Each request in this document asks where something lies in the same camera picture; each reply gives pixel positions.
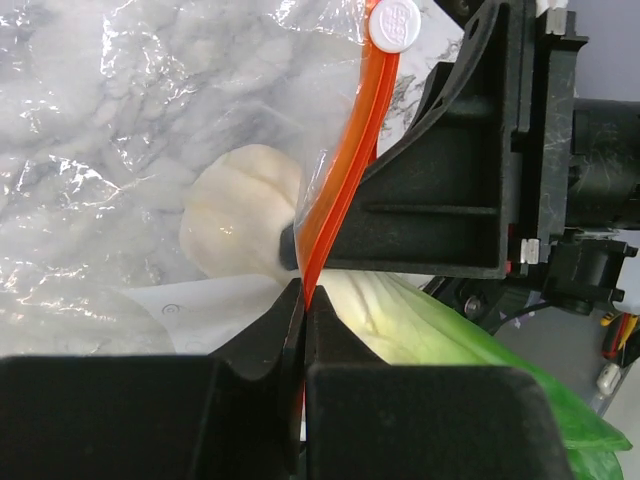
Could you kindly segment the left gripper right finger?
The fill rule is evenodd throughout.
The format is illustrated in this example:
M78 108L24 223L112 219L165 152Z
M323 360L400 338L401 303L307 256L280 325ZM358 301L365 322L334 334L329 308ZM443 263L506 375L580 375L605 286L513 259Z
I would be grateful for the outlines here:
M510 367L389 366L323 289L307 312L311 479L568 479L547 397Z

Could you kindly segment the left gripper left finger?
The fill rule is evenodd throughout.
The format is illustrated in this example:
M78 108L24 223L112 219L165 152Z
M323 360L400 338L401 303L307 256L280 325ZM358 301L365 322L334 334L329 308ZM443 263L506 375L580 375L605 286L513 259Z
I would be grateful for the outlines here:
M304 295L293 280L208 355L1 363L5 479L287 479L300 449Z

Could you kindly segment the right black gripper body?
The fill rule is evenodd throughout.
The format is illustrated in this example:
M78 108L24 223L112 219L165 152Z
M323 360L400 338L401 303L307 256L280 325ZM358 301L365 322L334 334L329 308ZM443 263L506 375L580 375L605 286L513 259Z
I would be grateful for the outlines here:
M464 31L485 1L445 1ZM586 39L555 4L510 4L510 169L506 273L443 276L437 298L490 333L545 308L587 315L639 310L639 248L617 229L639 226L639 108L579 100Z

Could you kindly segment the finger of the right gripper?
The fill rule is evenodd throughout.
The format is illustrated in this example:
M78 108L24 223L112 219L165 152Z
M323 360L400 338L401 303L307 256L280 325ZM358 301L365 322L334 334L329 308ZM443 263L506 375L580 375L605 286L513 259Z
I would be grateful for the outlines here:
M286 271L292 272L299 269L293 224L289 224L281 231L279 239L279 262Z
M407 132L365 170L329 268L505 275L509 32L507 1L468 20L456 61L434 67Z

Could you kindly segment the white green bok choy toy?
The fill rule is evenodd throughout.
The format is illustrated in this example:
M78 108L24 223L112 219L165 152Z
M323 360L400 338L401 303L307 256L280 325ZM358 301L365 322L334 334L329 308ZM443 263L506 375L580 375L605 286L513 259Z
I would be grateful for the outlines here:
M298 273L280 263L282 230L294 217L301 168L279 150L231 150L186 190L179 242L209 278L260 275L285 287ZM578 479L621 479L625 435L546 371L398 274L325 270L323 287L339 319L392 365L508 366L531 374L547 394Z

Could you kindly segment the clear zip bag orange zipper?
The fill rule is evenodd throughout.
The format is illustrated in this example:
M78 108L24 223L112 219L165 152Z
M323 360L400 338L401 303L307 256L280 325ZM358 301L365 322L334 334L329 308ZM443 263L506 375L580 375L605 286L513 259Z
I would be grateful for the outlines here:
M189 282L179 229L216 159L329 153L358 86L361 1L5 1L1 352L167 353L125 296Z

